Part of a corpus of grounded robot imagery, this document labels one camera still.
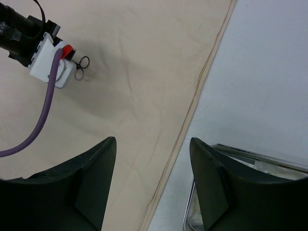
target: gray tabletop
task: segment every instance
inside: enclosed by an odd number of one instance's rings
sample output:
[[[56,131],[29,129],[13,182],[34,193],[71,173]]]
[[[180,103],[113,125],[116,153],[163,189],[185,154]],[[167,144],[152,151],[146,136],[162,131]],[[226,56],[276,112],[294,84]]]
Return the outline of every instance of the gray tabletop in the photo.
[[[148,231],[180,231],[191,137],[308,165],[308,1],[238,0]]]

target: robotic arm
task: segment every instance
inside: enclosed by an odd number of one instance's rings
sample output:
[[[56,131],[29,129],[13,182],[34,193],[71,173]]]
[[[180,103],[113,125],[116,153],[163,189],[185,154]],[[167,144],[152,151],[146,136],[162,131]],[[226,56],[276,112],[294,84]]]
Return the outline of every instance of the robotic arm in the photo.
[[[68,43],[57,37],[60,26],[48,20],[37,0],[42,20],[33,16],[23,17],[11,7],[0,3],[0,47],[9,51],[9,57],[17,60],[29,69],[30,75],[48,83],[53,57],[58,49],[63,49],[58,73],[56,77],[57,88],[64,88],[69,79],[76,75],[77,70],[82,71],[86,66],[73,60],[76,50]]]

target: beige cloth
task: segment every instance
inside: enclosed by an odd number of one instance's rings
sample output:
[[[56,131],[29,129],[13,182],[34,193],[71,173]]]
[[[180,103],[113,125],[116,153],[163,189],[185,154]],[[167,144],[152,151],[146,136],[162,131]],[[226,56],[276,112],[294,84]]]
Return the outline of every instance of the beige cloth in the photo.
[[[2,0],[40,18],[31,0]],[[104,231],[146,230],[195,109],[235,0],[40,0],[86,79],[56,90],[47,124],[0,177],[29,177],[94,146],[118,142]],[[34,128],[47,85],[0,50],[0,147]]]

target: stainless steel tray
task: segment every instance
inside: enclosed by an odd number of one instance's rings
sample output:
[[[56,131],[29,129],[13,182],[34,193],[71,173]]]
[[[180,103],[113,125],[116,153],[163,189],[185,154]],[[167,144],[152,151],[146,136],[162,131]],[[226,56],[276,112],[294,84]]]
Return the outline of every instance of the stainless steel tray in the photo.
[[[266,155],[256,154],[222,144],[211,144],[215,150],[223,153],[237,161],[253,167],[259,171],[266,172],[278,177],[297,180],[308,177],[308,166],[280,160]],[[183,219],[183,231],[204,231],[195,183],[192,180],[192,187],[189,193],[185,215]]]

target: purple tube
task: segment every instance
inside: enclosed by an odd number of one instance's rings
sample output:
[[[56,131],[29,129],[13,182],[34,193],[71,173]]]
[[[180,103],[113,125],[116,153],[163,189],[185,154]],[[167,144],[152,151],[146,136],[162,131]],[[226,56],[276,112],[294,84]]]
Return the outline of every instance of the purple tube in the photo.
[[[45,122],[47,120],[50,107],[51,107],[52,97],[53,97],[54,88],[55,88],[56,79],[57,79],[58,67],[59,67],[59,64],[60,64],[62,53],[63,53],[62,49],[58,49],[56,54],[54,55],[52,65],[51,65],[51,70],[50,70],[48,87],[47,87],[44,105],[43,105],[43,108],[42,108],[42,112],[39,116],[38,123],[36,124],[33,132],[29,135],[29,137],[24,142],[17,145],[16,147],[5,150],[5,151],[0,151],[0,157],[13,155],[13,154],[20,152],[21,150],[25,149],[38,137],[38,135],[42,131],[42,129],[45,125]]]

